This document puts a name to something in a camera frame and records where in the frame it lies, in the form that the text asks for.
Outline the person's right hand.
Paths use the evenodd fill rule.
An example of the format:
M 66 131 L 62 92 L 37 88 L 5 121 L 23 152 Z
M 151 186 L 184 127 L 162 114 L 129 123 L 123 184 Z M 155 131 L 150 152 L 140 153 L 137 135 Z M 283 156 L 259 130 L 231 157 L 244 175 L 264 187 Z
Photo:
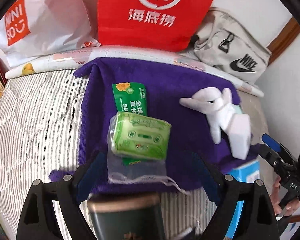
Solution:
M 281 178 L 277 176 L 275 182 L 273 183 L 272 193 L 270 195 L 270 200 L 276 215 L 279 215 L 282 212 L 282 208 L 279 206 L 280 181 Z M 294 199 L 290 201 L 286 205 L 286 213 L 284 214 L 284 216 L 291 216 L 299 207 L 300 207 L 300 201 L 298 199 Z

